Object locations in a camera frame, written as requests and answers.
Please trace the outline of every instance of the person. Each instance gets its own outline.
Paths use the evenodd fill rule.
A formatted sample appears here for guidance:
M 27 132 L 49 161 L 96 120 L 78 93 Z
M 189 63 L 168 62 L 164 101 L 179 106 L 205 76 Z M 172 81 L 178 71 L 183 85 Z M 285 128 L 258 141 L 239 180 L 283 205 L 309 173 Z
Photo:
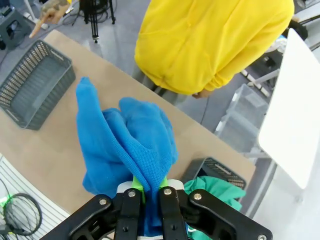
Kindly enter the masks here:
M 57 23 L 66 2 L 46 2 L 31 37 Z M 258 59 L 293 14 L 293 0 L 151 0 L 132 76 L 174 105 L 209 97 Z

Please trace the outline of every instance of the tripod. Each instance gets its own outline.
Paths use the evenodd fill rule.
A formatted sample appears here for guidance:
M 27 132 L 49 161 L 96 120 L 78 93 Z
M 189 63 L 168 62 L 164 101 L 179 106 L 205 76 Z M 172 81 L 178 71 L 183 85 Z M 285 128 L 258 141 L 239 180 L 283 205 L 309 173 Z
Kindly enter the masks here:
M 80 10 L 84 13 L 84 22 L 85 24 L 88 24 L 89 21 L 91 22 L 92 39 L 95 43 L 98 43 L 99 39 L 97 19 L 98 10 L 108 6 L 108 3 L 110 6 L 112 24 L 115 24 L 116 18 L 114 15 L 112 0 L 100 0 L 99 5 L 97 4 L 97 0 L 80 1 Z

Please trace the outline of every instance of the white striped surface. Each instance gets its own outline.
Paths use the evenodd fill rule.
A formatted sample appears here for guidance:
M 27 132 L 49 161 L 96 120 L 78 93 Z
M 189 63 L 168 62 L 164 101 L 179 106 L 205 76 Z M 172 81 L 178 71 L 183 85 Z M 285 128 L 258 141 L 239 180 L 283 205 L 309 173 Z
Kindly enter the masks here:
M 54 227 L 56 227 L 59 223 L 65 220 L 69 214 L 64 211 L 62 208 L 57 206 L 54 202 L 52 202 L 49 198 L 43 195 L 39 190 L 37 190 L 30 182 L 28 182 L 10 163 L 9 161 L 0 154 L 0 178 L 6 184 L 10 195 L 17 194 L 17 193 L 26 193 L 32 196 L 40 205 L 42 210 L 42 224 L 39 230 L 29 237 L 18 236 L 19 240 L 39 240 L 43 237 L 46 233 L 51 231 Z M 0 186 L 2 190 L 1 193 L 5 193 L 4 187 Z M 20 220 L 20 224 L 25 226 L 35 226 L 37 220 L 35 213 L 31 209 L 31 206 L 28 205 L 26 202 L 19 200 L 17 202 L 19 208 L 21 210 L 15 208 L 15 215 L 17 219 Z M 10 240 L 16 240 L 14 235 L 8 236 Z

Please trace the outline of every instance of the stool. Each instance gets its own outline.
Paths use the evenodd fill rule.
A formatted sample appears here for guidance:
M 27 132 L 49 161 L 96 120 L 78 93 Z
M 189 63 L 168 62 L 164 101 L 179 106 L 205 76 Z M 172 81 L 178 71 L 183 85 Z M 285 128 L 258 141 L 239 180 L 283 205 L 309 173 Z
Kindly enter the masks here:
M 19 31 L 14 32 L 14 37 L 11 37 L 8 33 L 9 27 L 17 21 L 19 26 Z M 19 42 L 31 33 L 31 27 L 26 23 L 24 17 L 16 10 L 12 9 L 12 11 L 0 18 L 0 36 L 2 41 L 5 43 L 9 50 L 16 48 Z

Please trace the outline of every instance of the wooden table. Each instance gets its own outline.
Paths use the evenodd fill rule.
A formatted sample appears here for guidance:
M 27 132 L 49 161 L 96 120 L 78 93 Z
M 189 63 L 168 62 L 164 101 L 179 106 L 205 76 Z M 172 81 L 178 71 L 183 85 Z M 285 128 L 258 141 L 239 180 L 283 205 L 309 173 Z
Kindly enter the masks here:
M 89 76 L 98 89 L 102 109 L 118 107 L 123 97 L 134 97 L 165 111 L 179 151 L 169 178 L 179 179 L 192 159 L 212 156 L 250 182 L 255 166 L 179 109 L 62 33 L 53 30 L 45 41 L 72 59 L 76 81 L 39 131 L 19 128 L 0 111 L 0 153 L 67 212 L 73 213 L 92 197 L 82 186 L 86 169 L 76 130 L 75 89 L 82 76 Z

